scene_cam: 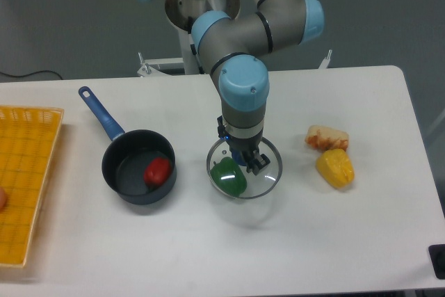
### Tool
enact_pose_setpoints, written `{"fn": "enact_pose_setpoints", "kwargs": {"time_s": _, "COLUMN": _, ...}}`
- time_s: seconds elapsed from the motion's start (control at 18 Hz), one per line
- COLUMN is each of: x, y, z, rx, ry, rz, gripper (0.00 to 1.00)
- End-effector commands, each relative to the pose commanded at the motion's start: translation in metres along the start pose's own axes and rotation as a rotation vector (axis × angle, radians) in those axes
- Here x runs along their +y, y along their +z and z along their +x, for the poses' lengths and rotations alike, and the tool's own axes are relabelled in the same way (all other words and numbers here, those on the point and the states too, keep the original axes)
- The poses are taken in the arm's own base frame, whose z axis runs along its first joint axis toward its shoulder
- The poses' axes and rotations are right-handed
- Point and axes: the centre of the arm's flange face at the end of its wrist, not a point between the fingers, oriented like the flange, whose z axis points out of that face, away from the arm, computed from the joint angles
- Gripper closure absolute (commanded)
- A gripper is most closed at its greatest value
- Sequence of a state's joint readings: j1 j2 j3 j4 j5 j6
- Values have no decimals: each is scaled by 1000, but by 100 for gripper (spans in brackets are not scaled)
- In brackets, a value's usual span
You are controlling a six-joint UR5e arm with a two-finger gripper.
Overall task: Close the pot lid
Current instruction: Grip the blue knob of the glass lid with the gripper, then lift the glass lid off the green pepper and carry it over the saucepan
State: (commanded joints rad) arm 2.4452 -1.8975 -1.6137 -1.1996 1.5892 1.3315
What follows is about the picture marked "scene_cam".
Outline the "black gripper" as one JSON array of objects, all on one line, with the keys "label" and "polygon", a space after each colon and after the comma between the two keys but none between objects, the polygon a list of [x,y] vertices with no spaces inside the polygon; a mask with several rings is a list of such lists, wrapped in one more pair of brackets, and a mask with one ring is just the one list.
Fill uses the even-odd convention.
[{"label": "black gripper", "polygon": [[228,143],[232,158],[238,164],[246,166],[247,173],[258,175],[270,164],[270,159],[259,150],[263,136],[263,120],[250,128],[237,128],[223,116],[218,117],[217,122],[218,137]]}]

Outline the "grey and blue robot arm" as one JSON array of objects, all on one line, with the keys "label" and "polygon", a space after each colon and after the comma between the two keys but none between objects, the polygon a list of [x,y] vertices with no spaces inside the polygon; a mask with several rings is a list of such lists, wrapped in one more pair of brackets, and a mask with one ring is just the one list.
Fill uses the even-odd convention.
[{"label": "grey and blue robot arm", "polygon": [[239,0],[166,0],[169,21],[183,33],[183,53],[209,74],[220,96],[218,135],[234,160],[258,174],[269,159],[263,136],[268,70],[261,57],[322,34],[319,0],[255,0],[256,12],[239,16]]}]

